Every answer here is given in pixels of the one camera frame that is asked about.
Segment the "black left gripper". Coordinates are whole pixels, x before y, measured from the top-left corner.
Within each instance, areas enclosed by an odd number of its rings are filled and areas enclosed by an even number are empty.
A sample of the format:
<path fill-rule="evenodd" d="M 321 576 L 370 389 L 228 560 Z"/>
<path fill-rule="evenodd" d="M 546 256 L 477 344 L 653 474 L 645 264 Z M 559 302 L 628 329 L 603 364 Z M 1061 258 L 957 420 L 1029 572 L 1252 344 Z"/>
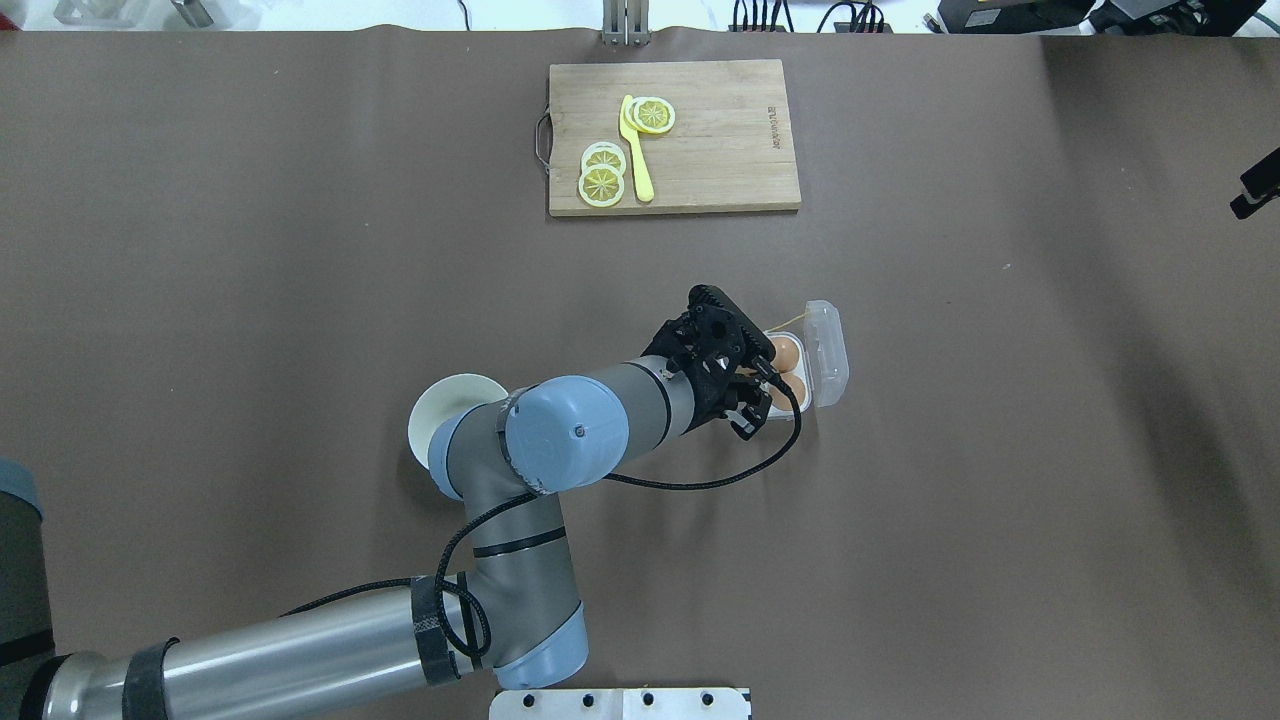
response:
<path fill-rule="evenodd" d="M 750 441 L 767 424 L 772 397 L 763 388 L 764 380 L 740 372 L 742 368 L 754 372 L 767 363 L 730 370 L 723 359 L 698 360 L 677 343 L 673 331 L 659 331 L 643 354 L 662 357 L 667 372 L 680 372 L 687 378 L 692 389 L 689 430 L 712 420 L 726 419 L 740 439 Z"/>

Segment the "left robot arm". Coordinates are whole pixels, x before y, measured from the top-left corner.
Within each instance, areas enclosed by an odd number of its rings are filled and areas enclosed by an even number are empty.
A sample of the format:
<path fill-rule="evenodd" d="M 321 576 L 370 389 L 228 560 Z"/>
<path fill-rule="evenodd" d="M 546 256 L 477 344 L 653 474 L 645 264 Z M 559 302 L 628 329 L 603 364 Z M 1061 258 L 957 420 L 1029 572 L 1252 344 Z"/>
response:
<path fill-rule="evenodd" d="M 718 415 L 678 411 L 644 365 L 650 336 L 627 331 L 577 354 L 543 324 L 467 333 L 371 320 L 186 322 L 3 319 L 3 457 L 29 471 L 61 664 L 41 716 L 119 719 L 125 684 L 165 719 L 297 719 L 408 696 L 462 717 L 495 698 L 494 667 L 580 614 L 589 653 L 653 591 L 692 609 L 703 592 L 662 561 L 659 532 L 613 547 L 611 515 L 538 519 L 576 498 L 730 500 L 759 484 L 804 436 L 803 416 L 768 455 Z M 585 480 L 548 480 L 538 501 L 474 530 L 467 561 L 492 630 L 483 665 L 454 665 L 431 598 L 440 560 L 475 516 L 525 495 L 500 433 L 504 395 L 443 492 L 413 451 L 411 413 L 460 369 L 522 389 L 599 372 L 646 395 L 641 437 Z"/>

